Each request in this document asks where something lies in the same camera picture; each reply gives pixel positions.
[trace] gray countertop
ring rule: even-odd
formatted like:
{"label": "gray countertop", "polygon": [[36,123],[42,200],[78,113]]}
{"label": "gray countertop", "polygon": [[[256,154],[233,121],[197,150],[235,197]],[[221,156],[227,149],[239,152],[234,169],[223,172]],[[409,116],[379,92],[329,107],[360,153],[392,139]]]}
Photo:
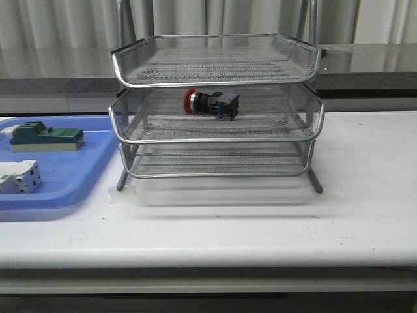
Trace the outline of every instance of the gray countertop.
{"label": "gray countertop", "polygon": [[[417,44],[322,45],[317,90],[417,89]],[[0,50],[1,94],[116,93],[105,48]]]}

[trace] stacked desk organizer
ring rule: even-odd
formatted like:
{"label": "stacked desk organizer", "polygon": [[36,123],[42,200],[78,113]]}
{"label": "stacked desk organizer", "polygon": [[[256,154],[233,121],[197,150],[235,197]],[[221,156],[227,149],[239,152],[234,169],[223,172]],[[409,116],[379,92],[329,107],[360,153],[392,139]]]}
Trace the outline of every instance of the stacked desk organizer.
{"label": "stacked desk organizer", "polygon": [[[296,176],[311,168],[324,104],[314,79],[320,48],[265,35],[153,36],[112,52],[127,88],[109,109],[124,173],[140,179]],[[232,120],[187,114],[184,93],[239,94]]]}

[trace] green terminal block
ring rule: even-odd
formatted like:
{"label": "green terminal block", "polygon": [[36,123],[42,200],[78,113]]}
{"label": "green terminal block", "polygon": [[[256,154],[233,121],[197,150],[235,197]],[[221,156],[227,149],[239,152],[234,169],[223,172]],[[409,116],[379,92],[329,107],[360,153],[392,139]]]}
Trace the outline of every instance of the green terminal block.
{"label": "green terminal block", "polygon": [[70,151],[83,144],[83,130],[46,127],[43,122],[26,122],[12,133],[10,147],[21,151]]}

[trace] electrical component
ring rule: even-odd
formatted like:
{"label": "electrical component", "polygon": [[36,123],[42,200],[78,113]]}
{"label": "electrical component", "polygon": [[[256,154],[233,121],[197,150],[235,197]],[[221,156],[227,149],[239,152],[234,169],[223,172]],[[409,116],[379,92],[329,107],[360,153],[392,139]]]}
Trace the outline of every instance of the electrical component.
{"label": "electrical component", "polygon": [[184,94],[184,111],[205,113],[218,119],[227,117],[232,121],[238,114],[239,95],[216,92],[213,94],[200,93],[195,88],[189,88]]}
{"label": "electrical component", "polygon": [[38,161],[0,162],[0,194],[28,194],[40,183]]}
{"label": "electrical component", "polygon": [[83,130],[52,128],[43,122],[26,122],[13,130],[12,151],[67,151],[77,150],[84,142]]}

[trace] blue plastic tray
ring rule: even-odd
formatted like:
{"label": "blue plastic tray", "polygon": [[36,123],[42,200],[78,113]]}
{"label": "blue plastic tray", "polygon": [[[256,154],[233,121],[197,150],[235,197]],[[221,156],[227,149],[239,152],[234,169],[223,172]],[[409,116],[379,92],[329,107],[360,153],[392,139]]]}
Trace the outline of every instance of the blue plastic tray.
{"label": "blue plastic tray", "polygon": [[0,194],[0,209],[53,209],[87,197],[117,147],[108,116],[17,117],[0,129],[27,121],[49,127],[81,128],[84,144],[76,151],[12,152],[10,138],[0,135],[0,162],[38,160],[42,182],[32,194]]}

